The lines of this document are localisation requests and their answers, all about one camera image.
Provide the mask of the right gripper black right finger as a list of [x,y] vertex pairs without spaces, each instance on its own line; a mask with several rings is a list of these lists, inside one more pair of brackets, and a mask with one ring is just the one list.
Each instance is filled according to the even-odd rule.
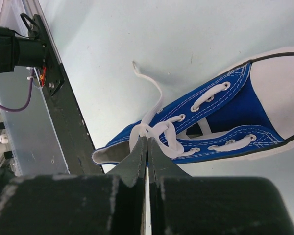
[[193,177],[147,142],[154,235],[294,235],[280,192],[262,177]]

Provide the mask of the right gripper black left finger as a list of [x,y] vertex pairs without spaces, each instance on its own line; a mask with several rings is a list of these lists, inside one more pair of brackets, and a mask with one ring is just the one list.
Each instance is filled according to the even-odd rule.
[[147,140],[102,175],[14,177],[0,193],[0,235],[143,235]]

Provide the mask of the white shoelace of sneaker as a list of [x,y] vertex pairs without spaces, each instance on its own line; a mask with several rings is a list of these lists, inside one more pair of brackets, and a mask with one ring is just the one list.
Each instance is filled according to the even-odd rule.
[[185,150],[185,146],[177,138],[177,134],[182,133],[194,123],[199,124],[206,137],[212,134],[206,121],[206,114],[211,113],[224,102],[233,98],[242,86],[242,82],[245,81],[242,74],[239,75],[236,82],[227,81],[227,77],[227,75],[223,76],[208,85],[207,88],[186,98],[160,122],[150,126],[154,116],[161,111],[163,97],[160,97],[154,107],[145,114],[140,124],[133,127],[129,138],[129,148],[133,150],[140,137],[154,138],[166,156],[176,159],[191,156],[197,152],[202,152],[204,149],[216,152],[234,151],[245,148],[254,142],[257,137],[254,134],[247,134],[240,140],[228,140],[221,146],[216,145],[213,141],[205,141]]

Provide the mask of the blue sneaker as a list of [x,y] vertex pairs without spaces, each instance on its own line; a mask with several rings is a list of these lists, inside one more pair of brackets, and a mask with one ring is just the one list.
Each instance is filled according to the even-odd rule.
[[[171,159],[167,156],[170,160],[176,164],[189,164],[235,157],[257,159],[294,148],[294,47],[268,51],[233,65],[169,105],[162,104],[160,113],[154,116],[150,126],[160,122],[183,100],[223,76],[228,76],[227,81],[236,82],[241,74],[245,81],[233,98],[206,114],[212,134],[206,137],[199,124],[194,123],[177,134],[177,138],[185,150],[205,141],[221,146],[228,140],[237,141],[247,134],[254,134],[257,139],[247,147],[234,151],[204,149],[182,158]],[[120,163],[132,151],[129,148],[130,133],[141,120],[125,127],[105,147],[95,150],[92,154],[94,163]]]

